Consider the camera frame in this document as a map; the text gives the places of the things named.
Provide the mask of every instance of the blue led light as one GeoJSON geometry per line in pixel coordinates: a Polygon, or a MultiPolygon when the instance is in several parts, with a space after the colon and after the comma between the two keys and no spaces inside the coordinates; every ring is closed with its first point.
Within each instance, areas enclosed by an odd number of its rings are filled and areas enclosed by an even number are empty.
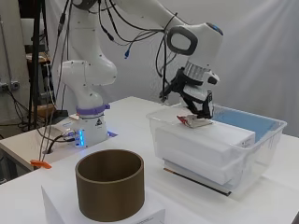
{"type": "Polygon", "coordinates": [[[80,140],[80,146],[84,147],[84,137],[83,137],[83,131],[78,131],[79,134],[79,140],[80,140]]]}

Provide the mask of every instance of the electrical outlet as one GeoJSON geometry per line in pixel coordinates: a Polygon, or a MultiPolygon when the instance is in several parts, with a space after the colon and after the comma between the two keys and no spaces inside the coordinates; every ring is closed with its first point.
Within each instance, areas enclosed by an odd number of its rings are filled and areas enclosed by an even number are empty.
{"type": "Polygon", "coordinates": [[[8,84],[5,82],[0,82],[0,92],[7,92],[9,91],[8,84]]]}
{"type": "Polygon", "coordinates": [[[17,91],[19,88],[20,88],[20,82],[19,81],[11,81],[10,89],[12,91],[17,91]]]}

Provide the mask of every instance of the white curtain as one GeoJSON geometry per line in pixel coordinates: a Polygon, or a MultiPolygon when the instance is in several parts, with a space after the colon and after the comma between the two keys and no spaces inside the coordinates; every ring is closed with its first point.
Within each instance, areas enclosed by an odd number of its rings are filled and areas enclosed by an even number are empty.
{"type": "MultiPolygon", "coordinates": [[[[65,0],[46,2],[50,49],[53,49],[57,23],[65,0]]],[[[286,120],[289,125],[285,133],[299,136],[298,0],[161,2],[188,23],[210,21],[223,30],[224,41],[213,69],[221,78],[220,85],[213,89],[214,101],[217,104],[286,120]]],[[[151,22],[122,14],[131,23],[154,27],[151,22]]],[[[107,15],[103,15],[103,20],[106,28],[114,34],[107,15]]],[[[117,19],[116,21],[123,36],[136,36],[137,31],[117,19]]],[[[106,102],[131,95],[159,101],[157,96],[161,84],[155,73],[154,59],[160,39],[161,36],[158,35],[133,45],[130,58],[125,60],[123,54],[127,48],[111,43],[107,36],[101,33],[101,48],[119,70],[118,80],[99,90],[106,102]]],[[[178,57],[168,68],[168,78],[174,76],[186,60],[185,57],[178,57]]],[[[53,70],[55,83],[57,66],[56,64],[53,70]]],[[[76,100],[70,90],[66,91],[64,101],[65,108],[74,113],[76,100]]],[[[170,103],[177,101],[177,95],[170,98],[170,103]]]]}

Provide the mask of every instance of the metal pole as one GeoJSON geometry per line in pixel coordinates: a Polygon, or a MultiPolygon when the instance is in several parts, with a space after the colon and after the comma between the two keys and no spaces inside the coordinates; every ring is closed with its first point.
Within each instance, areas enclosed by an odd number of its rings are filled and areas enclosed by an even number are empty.
{"type": "Polygon", "coordinates": [[[7,59],[7,69],[8,69],[8,76],[9,76],[8,86],[10,86],[11,81],[12,81],[11,67],[10,67],[10,62],[9,62],[9,58],[8,58],[7,41],[6,41],[6,36],[4,34],[4,27],[3,27],[3,21],[2,21],[1,15],[0,15],[0,27],[1,27],[1,34],[3,37],[4,53],[6,54],[6,59],[7,59]]]}
{"type": "Polygon", "coordinates": [[[40,11],[41,0],[36,1],[36,16],[34,26],[34,47],[32,55],[32,66],[34,71],[34,128],[37,128],[37,103],[38,103],[38,56],[39,56],[39,25],[40,25],[40,11]]]}

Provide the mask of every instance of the orange tool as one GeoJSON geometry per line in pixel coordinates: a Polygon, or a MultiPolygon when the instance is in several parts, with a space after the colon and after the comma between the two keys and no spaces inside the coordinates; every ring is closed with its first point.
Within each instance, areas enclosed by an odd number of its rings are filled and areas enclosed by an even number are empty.
{"type": "Polygon", "coordinates": [[[45,161],[35,161],[35,160],[31,160],[30,164],[32,166],[36,166],[36,167],[44,167],[45,169],[50,169],[52,168],[51,165],[49,165],[48,163],[46,163],[45,161]]]}

